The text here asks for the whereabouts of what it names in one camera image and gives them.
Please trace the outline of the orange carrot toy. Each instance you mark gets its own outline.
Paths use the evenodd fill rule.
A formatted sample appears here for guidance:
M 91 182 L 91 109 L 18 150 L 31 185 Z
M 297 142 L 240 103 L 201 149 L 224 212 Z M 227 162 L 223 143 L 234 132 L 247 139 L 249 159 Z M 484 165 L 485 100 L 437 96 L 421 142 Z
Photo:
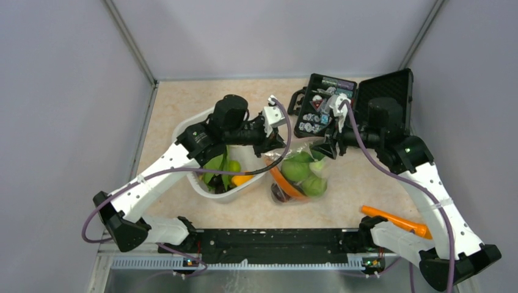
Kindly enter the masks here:
M 273 167 L 269 170 L 274 182 L 277 184 L 279 189 L 287 195 L 290 200 L 297 201 L 308 201 L 308 198 L 298 189 L 295 188 L 281 173 L 278 166 Z

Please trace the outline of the white plastic basket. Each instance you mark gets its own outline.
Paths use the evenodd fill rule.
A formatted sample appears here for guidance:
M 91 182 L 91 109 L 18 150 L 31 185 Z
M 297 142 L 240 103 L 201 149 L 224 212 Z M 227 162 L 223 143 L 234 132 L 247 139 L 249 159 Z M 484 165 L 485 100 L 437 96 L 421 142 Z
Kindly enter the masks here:
M 213 110 L 214 107 L 208 108 L 207 110 L 204 110 L 203 112 L 180 122 L 172 133 L 171 142 L 175 142 L 177 137 L 188 126 L 205 121 L 205 119 L 213 112 Z M 242 172 L 258 170 L 266 166 L 261 158 L 256 157 L 251 146 L 230 145 L 228 157 L 230 160 L 238 161 L 241 164 Z M 213 200 L 217 203 L 224 204 L 236 200 L 239 196 L 244 195 L 246 192 L 252 191 L 266 178 L 265 175 L 265 173 L 255 175 L 252 179 L 246 181 L 244 184 L 234 187 L 231 190 L 221 194 L 215 194 L 214 192 L 209 191 L 207 185 L 201 179 L 198 179 L 195 173 L 188 173 L 186 177 L 194 191 L 197 192 L 200 196 Z

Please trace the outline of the orange object behind right arm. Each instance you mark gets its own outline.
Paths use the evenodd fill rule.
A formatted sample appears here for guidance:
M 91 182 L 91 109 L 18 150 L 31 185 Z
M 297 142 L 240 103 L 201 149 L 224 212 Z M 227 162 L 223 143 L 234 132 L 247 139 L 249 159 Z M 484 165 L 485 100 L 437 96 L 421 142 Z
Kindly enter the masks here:
M 360 208 L 360 211 L 361 213 L 370 217 L 381 216 L 387 219 L 388 221 L 392 222 L 399 228 L 402 228 L 408 232 L 414 232 L 416 235 L 424 239 L 432 240 L 431 232 L 425 224 L 412 222 L 410 220 L 398 217 L 396 215 L 390 214 L 380 209 L 373 208 L 371 206 L 363 205 Z

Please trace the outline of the green cabbage toy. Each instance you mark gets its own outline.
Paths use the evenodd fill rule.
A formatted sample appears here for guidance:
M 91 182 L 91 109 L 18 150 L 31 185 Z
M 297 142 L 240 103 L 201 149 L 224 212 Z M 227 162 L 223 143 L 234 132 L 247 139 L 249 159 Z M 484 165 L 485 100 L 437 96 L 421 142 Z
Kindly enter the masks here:
M 293 160 L 285 160 L 280 171 L 287 180 L 294 182 L 303 181 L 311 174 L 309 163 Z
M 316 175 L 310 175 L 300 185 L 302 192 L 312 198 L 320 197 L 327 190 L 327 179 L 320 178 Z

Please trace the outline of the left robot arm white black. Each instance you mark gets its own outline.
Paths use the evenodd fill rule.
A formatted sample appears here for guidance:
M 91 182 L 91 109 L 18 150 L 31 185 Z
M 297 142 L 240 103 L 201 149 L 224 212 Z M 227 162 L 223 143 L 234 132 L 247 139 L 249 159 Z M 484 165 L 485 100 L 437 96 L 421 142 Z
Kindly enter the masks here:
M 124 186 L 110 192 L 99 192 L 93 202 L 95 209 L 82 228 L 82 237 L 88 242 L 86 230 L 95 215 L 122 253 L 142 244 L 172 244 L 181 252 L 195 247 L 196 236 L 190 232 L 186 220 L 151 217 L 146 210 L 189 173 L 215 175 L 256 176 L 269 171 L 281 159 L 254 171 L 230 172 L 219 168 L 207 169 L 209 161 L 223 155 L 230 145 L 251 146 L 256 157 L 271 150 L 289 150 L 291 136 L 283 140 L 278 128 L 290 125 L 288 113 L 274 96 L 254 119 L 250 118 L 248 102 L 238 95 L 226 95 L 215 106 L 183 121 L 170 147 L 142 173 Z

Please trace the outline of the clear zip top bag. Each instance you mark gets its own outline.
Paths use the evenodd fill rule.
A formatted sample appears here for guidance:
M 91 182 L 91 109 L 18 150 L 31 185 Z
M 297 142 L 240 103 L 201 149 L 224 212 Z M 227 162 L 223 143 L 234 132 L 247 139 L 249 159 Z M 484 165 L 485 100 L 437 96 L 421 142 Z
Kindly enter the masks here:
M 275 167 L 268 171 L 271 198 L 277 204 L 302 204 L 325 196 L 329 186 L 331 158 L 312 146 L 320 140 L 297 139 Z

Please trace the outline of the dark purple round fruit toy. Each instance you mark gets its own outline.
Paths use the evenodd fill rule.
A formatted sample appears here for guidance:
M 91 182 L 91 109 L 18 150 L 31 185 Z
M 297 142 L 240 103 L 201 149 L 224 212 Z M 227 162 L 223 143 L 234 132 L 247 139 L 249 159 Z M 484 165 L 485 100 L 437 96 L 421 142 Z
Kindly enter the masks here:
M 271 184 L 271 197 L 276 203 L 287 203 L 291 197 L 286 194 L 276 183 Z

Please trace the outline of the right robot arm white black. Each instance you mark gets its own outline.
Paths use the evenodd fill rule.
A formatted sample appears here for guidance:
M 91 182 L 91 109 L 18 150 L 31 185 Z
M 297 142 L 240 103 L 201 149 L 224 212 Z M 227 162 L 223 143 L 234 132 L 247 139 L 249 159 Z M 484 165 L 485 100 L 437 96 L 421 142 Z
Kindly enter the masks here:
M 333 125 L 316 151 L 336 158 L 349 146 L 359 147 L 364 155 L 375 150 L 376 155 L 368 160 L 403 186 L 431 234 L 427 240 L 387 217 L 368 216 L 359 226 L 358 243 L 363 250 L 382 247 L 397 253 L 442 292 L 451 292 L 501 258 L 498 247 L 485 244 L 466 223 L 442 183 L 431 152 L 421 138 L 409 133 L 406 110 L 395 99 L 369 101 L 362 123 L 356 121 L 351 100 L 344 94 L 333 95 L 326 110 L 332 114 Z

